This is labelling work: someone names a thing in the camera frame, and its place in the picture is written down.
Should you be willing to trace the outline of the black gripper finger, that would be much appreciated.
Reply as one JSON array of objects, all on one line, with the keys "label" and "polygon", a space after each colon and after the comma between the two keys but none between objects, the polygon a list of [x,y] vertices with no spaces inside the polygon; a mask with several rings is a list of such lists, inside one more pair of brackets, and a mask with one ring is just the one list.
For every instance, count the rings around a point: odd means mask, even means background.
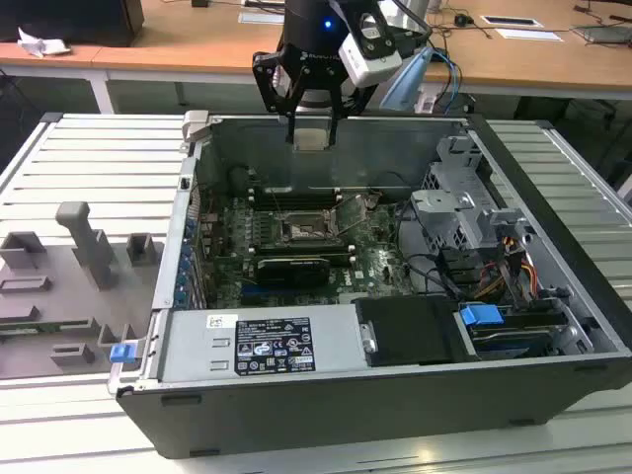
[{"label": "black gripper finger", "polygon": [[[302,51],[291,44],[283,44],[276,52],[255,52],[252,71],[259,92],[268,112],[287,119],[287,143],[294,141],[296,112],[304,92],[307,90],[308,67],[300,59]],[[274,74],[280,68],[290,79],[289,90],[282,96],[274,85]]]},{"label": "black gripper finger", "polygon": [[377,85],[354,88],[352,94],[345,99],[342,93],[344,80],[345,77],[341,73],[328,73],[327,84],[332,108],[328,138],[329,146],[333,146],[336,143],[340,121],[362,114],[377,89]]}]

